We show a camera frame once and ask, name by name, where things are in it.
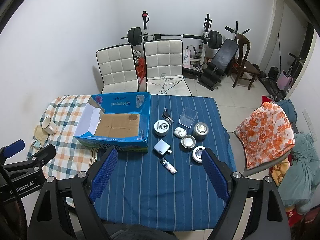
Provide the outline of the white black round jar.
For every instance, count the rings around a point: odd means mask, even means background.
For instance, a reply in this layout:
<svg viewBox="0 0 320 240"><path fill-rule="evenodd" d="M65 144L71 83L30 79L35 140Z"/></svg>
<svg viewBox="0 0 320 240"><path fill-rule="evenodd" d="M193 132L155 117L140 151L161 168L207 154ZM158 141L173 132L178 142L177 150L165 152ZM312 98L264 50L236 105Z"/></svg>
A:
<svg viewBox="0 0 320 240"><path fill-rule="evenodd" d="M202 151L206 148L204 146L197 146L193 149L192 158L195 162L202 163Z"/></svg>

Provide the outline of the shallow silver tin lid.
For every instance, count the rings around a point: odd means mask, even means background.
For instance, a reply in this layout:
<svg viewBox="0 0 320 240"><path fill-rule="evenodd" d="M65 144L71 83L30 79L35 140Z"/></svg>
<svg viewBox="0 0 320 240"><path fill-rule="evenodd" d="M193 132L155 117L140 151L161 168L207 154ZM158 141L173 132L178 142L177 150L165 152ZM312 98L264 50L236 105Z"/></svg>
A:
<svg viewBox="0 0 320 240"><path fill-rule="evenodd" d="M186 149L192 149L196 145L196 139L192 135L185 135L181 139L181 145Z"/></svg>

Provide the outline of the blue cardboard box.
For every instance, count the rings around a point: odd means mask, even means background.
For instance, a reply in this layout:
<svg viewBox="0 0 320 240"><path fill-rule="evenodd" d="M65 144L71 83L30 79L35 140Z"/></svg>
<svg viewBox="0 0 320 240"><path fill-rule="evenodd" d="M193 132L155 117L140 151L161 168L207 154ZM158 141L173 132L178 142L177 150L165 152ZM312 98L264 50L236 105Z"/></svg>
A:
<svg viewBox="0 0 320 240"><path fill-rule="evenodd" d="M74 137L87 147L147 152L150 118L148 92L95 94L85 105Z"/></svg>

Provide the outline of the silver round tin can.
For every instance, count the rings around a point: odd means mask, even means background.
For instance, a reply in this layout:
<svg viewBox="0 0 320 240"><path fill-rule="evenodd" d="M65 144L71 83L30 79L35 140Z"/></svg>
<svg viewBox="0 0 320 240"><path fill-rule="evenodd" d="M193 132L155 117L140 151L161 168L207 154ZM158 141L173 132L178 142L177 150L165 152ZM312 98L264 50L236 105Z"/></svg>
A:
<svg viewBox="0 0 320 240"><path fill-rule="evenodd" d="M196 140L204 140L209 133L209 127L204 122L198 122L194 126L193 137Z"/></svg>

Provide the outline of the silver square power adapter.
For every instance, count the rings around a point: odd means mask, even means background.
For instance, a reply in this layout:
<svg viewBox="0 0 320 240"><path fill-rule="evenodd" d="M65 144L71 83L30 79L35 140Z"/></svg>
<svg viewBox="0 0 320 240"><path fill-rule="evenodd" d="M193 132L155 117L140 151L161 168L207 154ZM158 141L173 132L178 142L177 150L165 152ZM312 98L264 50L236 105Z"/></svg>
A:
<svg viewBox="0 0 320 240"><path fill-rule="evenodd" d="M172 153L171 146L162 139L159 142L157 142L157 144L153 147L153 150L158 154L160 154L161 156L167 153L168 154Z"/></svg>

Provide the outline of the white patterned pebble case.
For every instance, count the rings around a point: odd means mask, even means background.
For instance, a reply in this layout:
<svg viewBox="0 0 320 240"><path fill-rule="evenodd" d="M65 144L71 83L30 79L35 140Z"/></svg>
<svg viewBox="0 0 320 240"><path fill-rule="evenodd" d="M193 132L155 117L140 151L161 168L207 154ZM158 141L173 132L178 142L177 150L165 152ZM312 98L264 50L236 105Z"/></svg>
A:
<svg viewBox="0 0 320 240"><path fill-rule="evenodd" d="M176 127L174 130L174 135L180 139L182 139L183 137L185 137L187 135L187 132L185 129L181 128L181 127Z"/></svg>

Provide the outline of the white round tin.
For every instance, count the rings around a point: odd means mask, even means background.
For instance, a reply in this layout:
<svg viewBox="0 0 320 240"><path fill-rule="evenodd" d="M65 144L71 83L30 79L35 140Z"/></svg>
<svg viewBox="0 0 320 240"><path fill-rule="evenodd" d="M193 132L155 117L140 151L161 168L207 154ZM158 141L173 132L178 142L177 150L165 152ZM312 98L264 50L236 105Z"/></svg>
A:
<svg viewBox="0 0 320 240"><path fill-rule="evenodd" d="M170 125L165 120L157 120L153 126L155 134L159 137L166 136L169 131L169 128L170 128Z"/></svg>

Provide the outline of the clear plastic cube box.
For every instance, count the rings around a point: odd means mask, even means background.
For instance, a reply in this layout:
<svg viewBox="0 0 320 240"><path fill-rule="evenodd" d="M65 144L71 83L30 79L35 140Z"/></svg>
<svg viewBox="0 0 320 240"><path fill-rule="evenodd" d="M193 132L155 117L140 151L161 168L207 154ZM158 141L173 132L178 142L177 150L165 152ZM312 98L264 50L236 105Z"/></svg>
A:
<svg viewBox="0 0 320 240"><path fill-rule="evenodd" d="M197 117L197 111L185 107L183 112L180 114L179 124L185 126L186 128L191 128L195 119Z"/></svg>

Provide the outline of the black car key bunch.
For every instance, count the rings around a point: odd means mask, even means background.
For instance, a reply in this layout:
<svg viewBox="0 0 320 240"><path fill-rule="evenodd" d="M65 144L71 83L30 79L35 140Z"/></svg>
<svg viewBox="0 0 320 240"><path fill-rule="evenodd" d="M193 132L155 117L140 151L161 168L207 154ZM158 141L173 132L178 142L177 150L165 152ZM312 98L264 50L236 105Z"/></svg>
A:
<svg viewBox="0 0 320 240"><path fill-rule="evenodd" d="M164 112L162 113L162 117L168 122L169 125L174 123L174 120L170 116L167 107L164 108Z"/></svg>

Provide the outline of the plaid checkered cloth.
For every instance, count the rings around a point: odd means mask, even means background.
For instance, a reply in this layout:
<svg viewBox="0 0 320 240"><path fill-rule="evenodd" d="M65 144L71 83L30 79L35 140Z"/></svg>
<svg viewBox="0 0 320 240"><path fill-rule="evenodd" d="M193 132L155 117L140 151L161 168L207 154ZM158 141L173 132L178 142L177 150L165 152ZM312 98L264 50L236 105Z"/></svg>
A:
<svg viewBox="0 0 320 240"><path fill-rule="evenodd" d="M74 137L76 126L90 98L89 95L61 96L54 99L41 116L41 121L49 116L57 125L56 133L48 136L41 144L42 147L52 144L56 149L55 158L42 168L46 177L72 178L80 171L87 171L96 161L98 150L82 145Z"/></svg>

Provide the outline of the orange floral cloth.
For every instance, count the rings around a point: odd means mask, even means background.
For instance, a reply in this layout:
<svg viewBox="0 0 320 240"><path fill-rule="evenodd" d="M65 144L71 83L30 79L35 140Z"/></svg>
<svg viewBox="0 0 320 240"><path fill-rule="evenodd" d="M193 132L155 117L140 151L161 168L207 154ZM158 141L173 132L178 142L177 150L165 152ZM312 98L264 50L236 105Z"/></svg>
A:
<svg viewBox="0 0 320 240"><path fill-rule="evenodd" d="M273 102L264 102L235 129L235 134L244 146L247 170L274 161L295 146L291 123Z"/></svg>

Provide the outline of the teal blanket pile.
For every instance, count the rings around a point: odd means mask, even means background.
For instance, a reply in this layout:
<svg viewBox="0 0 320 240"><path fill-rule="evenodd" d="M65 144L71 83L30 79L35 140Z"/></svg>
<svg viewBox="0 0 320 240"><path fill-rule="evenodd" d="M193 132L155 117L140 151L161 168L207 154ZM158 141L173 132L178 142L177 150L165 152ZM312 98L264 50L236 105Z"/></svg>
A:
<svg viewBox="0 0 320 240"><path fill-rule="evenodd" d="M310 133L295 133L292 162L278 186L286 208L296 208L304 215L312 208L312 198L319 186L319 156Z"/></svg>

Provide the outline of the left white padded chair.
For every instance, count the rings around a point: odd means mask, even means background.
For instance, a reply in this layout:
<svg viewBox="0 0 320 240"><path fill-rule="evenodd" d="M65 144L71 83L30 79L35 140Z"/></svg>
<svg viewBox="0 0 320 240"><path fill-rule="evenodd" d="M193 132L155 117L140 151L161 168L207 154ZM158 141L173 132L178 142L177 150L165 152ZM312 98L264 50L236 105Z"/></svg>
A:
<svg viewBox="0 0 320 240"><path fill-rule="evenodd" d="M103 94L138 91L138 76L131 44L100 49L96 52L96 57L103 80Z"/></svg>

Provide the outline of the white padded chair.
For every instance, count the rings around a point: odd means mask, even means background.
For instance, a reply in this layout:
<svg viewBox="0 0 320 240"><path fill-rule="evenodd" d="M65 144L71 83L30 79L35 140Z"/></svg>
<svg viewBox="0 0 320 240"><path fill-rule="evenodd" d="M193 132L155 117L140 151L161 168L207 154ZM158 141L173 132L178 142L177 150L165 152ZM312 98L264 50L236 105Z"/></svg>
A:
<svg viewBox="0 0 320 240"><path fill-rule="evenodd" d="M138 76L131 44L100 49L96 52L96 57L103 80L103 94L138 91Z"/></svg>
<svg viewBox="0 0 320 240"><path fill-rule="evenodd" d="M143 44L147 79L183 76L182 40L168 39L146 41ZM168 91L167 95L191 96L190 89L184 81Z"/></svg>

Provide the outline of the black weight bench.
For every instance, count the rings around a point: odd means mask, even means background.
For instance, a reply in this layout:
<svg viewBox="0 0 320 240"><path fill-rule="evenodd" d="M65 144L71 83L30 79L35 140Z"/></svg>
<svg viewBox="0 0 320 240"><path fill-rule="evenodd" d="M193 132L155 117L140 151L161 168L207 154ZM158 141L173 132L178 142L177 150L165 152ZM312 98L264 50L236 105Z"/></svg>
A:
<svg viewBox="0 0 320 240"><path fill-rule="evenodd" d="M210 62L206 62L202 73L198 75L198 83L213 91L221 77L225 76L225 70L238 50L238 44L226 39Z"/></svg>

